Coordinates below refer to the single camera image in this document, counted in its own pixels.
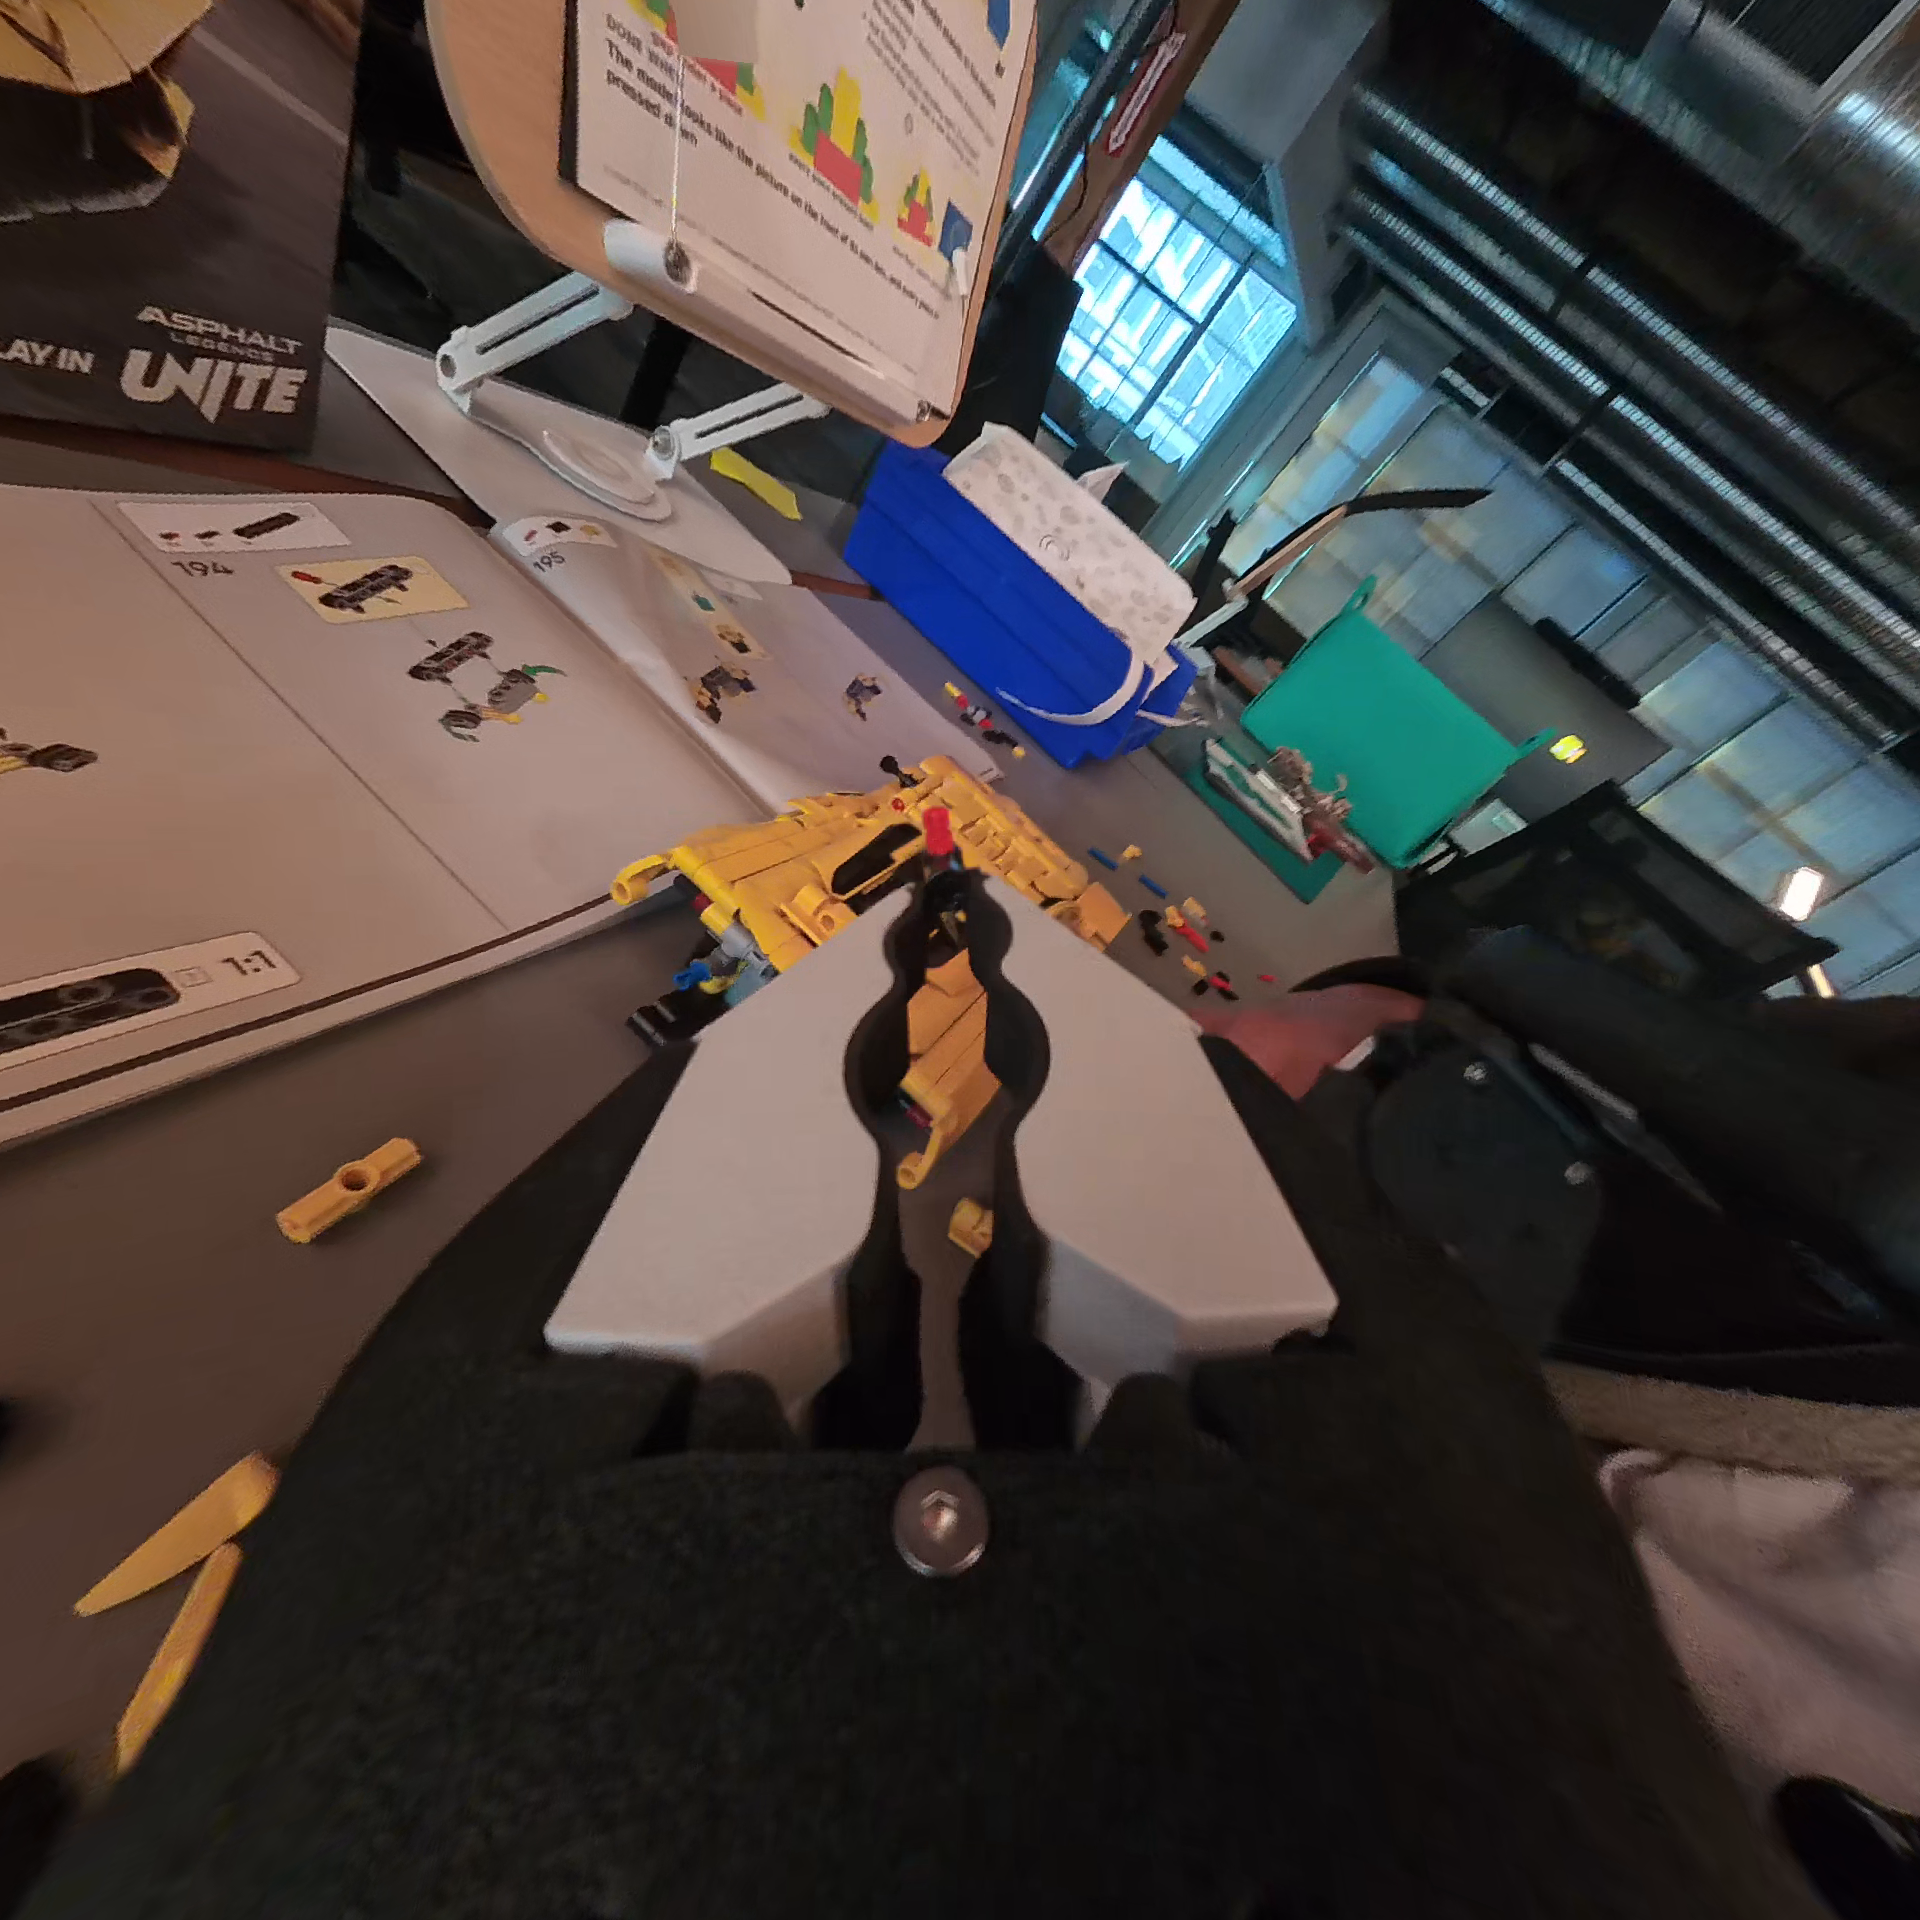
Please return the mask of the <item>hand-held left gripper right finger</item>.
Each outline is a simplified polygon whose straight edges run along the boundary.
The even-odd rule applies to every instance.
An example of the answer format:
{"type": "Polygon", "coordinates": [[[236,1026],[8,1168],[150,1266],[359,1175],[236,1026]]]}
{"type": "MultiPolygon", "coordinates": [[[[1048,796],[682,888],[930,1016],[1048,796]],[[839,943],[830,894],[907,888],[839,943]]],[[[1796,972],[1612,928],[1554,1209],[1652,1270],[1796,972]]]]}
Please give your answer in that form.
{"type": "Polygon", "coordinates": [[[1001,881],[977,888],[1006,1092],[977,1265],[977,1425],[1319,1338],[1338,1294],[1199,1025],[1001,881]]]}

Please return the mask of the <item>yellow toy brick car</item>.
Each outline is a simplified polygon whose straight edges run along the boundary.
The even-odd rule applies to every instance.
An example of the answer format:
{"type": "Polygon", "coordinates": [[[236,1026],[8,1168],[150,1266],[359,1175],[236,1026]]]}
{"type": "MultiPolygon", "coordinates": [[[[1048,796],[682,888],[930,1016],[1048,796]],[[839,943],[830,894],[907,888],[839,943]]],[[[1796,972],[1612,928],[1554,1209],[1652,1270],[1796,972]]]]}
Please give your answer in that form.
{"type": "MultiPolygon", "coordinates": [[[[665,875],[704,900],[708,951],[689,983],[638,1010],[657,1035],[633,1092],[667,1097],[694,1043],[894,892],[921,878],[923,807],[946,807],[971,875],[970,915],[983,881],[1006,883],[1081,943],[1107,951],[1120,932],[1115,898],[1010,801],[929,756],[915,776],[867,796],[799,801],[767,823],[696,833],[663,855],[623,868],[611,897],[638,905],[665,875]]],[[[990,990],[970,951],[926,972],[907,956],[905,915],[887,940],[897,992],[867,1016],[849,1051],[849,1090],[871,1119],[898,1191],[920,1186],[1000,1090],[988,1062],[990,990]]]]}

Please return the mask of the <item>loose small brick pieces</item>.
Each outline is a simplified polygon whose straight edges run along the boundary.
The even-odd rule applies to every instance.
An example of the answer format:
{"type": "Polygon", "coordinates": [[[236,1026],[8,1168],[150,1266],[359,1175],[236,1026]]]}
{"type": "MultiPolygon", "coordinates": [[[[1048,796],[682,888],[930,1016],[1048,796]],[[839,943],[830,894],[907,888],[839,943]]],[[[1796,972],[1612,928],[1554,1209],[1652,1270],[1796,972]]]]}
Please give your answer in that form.
{"type": "Polygon", "coordinates": [[[1146,976],[1190,1010],[1231,1010],[1283,992],[1281,970],[1222,927],[1196,897],[1166,886],[1140,847],[1089,847],[1086,865],[1122,912],[1108,953],[1140,963],[1146,976]]]}

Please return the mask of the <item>small brick model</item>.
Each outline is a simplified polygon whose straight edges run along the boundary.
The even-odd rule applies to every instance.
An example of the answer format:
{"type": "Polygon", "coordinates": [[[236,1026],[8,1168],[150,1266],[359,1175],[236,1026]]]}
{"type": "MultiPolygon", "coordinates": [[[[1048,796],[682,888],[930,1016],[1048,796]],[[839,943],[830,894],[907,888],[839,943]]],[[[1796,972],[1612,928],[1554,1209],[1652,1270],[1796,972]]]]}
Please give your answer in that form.
{"type": "Polygon", "coordinates": [[[1345,786],[1316,786],[1310,762],[1295,751],[1246,756],[1231,738],[1208,737],[1190,786],[1304,904],[1338,874],[1378,871],[1352,825],[1345,786]]]}

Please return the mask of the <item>teal bag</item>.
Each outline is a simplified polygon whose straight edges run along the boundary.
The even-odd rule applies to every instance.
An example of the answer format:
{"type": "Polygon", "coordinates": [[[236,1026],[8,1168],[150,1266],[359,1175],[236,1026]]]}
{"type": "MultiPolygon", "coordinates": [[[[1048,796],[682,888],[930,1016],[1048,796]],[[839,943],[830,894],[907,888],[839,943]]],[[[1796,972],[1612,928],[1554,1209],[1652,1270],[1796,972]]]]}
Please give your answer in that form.
{"type": "Polygon", "coordinates": [[[1553,734],[1506,738],[1368,616],[1376,578],[1249,702],[1242,727],[1289,751],[1330,792],[1345,782],[1348,830],[1408,871],[1553,734]]]}

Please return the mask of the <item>blue plastic bin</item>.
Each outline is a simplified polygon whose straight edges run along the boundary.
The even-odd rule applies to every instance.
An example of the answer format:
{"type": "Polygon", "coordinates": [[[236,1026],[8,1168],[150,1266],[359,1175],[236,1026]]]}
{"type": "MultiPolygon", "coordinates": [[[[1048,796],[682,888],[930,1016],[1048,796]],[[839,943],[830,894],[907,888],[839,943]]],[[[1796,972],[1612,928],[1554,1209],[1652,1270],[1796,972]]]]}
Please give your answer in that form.
{"type": "Polygon", "coordinates": [[[1114,762],[1193,721],[1196,664],[1137,647],[950,486],[934,448],[886,444],[849,566],[1063,768],[1114,762]]]}

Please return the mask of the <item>yellow curved panel piece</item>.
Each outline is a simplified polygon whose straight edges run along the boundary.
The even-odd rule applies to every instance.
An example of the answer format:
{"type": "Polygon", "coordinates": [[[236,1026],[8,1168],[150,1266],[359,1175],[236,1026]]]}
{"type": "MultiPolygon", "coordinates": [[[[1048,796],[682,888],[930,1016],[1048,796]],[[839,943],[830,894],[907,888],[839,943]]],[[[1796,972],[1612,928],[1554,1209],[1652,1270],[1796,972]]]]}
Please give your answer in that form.
{"type": "Polygon", "coordinates": [[[185,1678],[200,1663],[203,1646],[230,1598],[233,1580],[246,1562],[238,1544],[218,1546],[187,1585],[174,1620],[167,1626],[155,1652],[140,1676],[129,1706],[120,1715],[113,1736],[113,1771],[123,1778],[154,1734],[177,1706],[185,1678]]]}
{"type": "Polygon", "coordinates": [[[88,1590],[75,1601],[74,1617],[105,1614],[200,1568],[218,1551],[236,1546],[238,1536],[267,1510],[276,1488],[279,1471],[267,1456],[259,1452],[242,1456],[88,1590]]]}

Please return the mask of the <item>patterned paper bag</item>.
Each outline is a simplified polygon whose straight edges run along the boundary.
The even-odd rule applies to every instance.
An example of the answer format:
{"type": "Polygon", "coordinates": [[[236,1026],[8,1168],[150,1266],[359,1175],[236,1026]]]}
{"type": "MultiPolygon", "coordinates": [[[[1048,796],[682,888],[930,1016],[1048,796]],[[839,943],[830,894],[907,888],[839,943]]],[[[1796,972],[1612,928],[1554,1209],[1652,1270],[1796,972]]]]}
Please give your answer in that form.
{"type": "Polygon", "coordinates": [[[1065,707],[1010,690],[1004,702],[1054,727],[1095,729],[1164,684],[1196,595],[1102,495],[1000,424],[950,459],[945,482],[1097,630],[1090,665],[1067,667],[1060,655],[1048,660],[1067,686],[1065,707]]]}

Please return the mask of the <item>ribbed metal pipes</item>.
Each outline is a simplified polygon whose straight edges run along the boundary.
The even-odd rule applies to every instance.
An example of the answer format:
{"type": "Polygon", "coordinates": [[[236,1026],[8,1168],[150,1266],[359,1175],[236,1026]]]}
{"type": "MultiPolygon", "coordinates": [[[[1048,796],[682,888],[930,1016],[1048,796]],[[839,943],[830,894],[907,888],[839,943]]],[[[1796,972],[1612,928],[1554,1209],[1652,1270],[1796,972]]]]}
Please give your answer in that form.
{"type": "Polygon", "coordinates": [[[1584,103],[1399,76],[1343,118],[1339,227],[1602,531],[1878,751],[1915,756],[1915,344],[1584,103]]]}

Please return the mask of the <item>black monitor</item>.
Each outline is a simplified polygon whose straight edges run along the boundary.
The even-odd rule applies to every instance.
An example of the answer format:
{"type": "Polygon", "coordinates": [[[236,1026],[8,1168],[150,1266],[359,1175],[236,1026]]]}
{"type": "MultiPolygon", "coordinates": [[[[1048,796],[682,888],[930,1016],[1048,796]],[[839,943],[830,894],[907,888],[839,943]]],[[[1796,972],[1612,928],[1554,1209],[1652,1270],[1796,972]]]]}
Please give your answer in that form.
{"type": "Polygon", "coordinates": [[[942,438],[946,456],[974,447],[988,425],[1006,425],[1027,441],[1036,438],[1079,300],[1076,276],[1046,248],[1028,250],[996,284],[968,386],[942,438]]]}

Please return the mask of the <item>paned window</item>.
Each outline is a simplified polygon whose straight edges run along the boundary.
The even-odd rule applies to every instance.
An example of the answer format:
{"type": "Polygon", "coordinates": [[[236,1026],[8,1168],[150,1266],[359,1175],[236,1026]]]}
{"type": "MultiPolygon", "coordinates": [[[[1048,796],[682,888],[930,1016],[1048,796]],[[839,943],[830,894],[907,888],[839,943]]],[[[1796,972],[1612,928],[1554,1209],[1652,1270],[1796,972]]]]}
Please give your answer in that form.
{"type": "Polygon", "coordinates": [[[1159,488],[1226,425],[1302,323],[1266,170],[1176,129],[1074,270],[1048,412],[1159,488]]]}

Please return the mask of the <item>toy car box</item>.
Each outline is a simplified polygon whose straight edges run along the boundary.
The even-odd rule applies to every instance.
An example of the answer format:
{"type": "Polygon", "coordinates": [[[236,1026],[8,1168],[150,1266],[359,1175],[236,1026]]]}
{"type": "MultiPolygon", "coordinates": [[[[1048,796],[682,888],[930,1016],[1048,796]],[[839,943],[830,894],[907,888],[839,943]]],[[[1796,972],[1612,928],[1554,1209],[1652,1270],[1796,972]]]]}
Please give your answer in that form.
{"type": "Polygon", "coordinates": [[[363,6],[2,6],[2,412],[312,448],[363,6]]]}

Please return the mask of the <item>printed instruction sheet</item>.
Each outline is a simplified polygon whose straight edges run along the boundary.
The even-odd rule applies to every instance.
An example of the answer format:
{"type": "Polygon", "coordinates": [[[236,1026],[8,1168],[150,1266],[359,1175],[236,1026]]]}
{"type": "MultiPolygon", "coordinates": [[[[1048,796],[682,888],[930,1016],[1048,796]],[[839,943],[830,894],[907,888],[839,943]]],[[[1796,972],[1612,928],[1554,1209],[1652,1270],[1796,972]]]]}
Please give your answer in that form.
{"type": "Polygon", "coordinates": [[[946,417],[1033,6],[572,6],[561,175],[614,263],[890,431],[946,417]]]}

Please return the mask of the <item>wooden post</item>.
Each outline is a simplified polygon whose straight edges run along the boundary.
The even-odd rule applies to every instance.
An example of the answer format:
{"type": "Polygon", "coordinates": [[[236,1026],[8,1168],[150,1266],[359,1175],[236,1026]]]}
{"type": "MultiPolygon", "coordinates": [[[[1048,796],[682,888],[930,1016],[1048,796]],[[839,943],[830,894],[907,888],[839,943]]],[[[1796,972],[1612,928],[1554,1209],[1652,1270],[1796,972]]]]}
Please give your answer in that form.
{"type": "Polygon", "coordinates": [[[1236,2],[1127,6],[1090,86],[1067,112],[1028,225],[1033,244],[1060,273],[1081,268],[1236,9],[1236,2]]]}

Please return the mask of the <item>silver ventilation duct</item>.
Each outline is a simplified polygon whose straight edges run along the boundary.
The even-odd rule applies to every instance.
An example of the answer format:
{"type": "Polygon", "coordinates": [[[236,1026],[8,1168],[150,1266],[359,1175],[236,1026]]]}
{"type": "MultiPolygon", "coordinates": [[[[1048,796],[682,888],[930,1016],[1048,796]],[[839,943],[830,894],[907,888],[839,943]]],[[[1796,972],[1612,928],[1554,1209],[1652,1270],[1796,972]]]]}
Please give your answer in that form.
{"type": "Polygon", "coordinates": [[[1494,2],[1819,270],[1919,327],[1915,2],[1494,2]]]}

